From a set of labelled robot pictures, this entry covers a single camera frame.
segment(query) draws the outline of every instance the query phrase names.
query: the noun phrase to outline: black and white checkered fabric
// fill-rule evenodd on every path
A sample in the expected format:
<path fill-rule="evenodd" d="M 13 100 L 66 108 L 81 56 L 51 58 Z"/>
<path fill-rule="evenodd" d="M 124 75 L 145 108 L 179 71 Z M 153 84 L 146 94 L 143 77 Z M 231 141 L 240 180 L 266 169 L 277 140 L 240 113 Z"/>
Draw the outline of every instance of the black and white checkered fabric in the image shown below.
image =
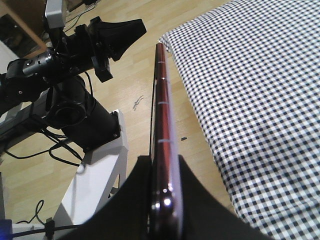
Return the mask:
<path fill-rule="evenodd" d="M 233 0 L 164 34 L 239 217 L 320 239 L 320 1 Z"/>

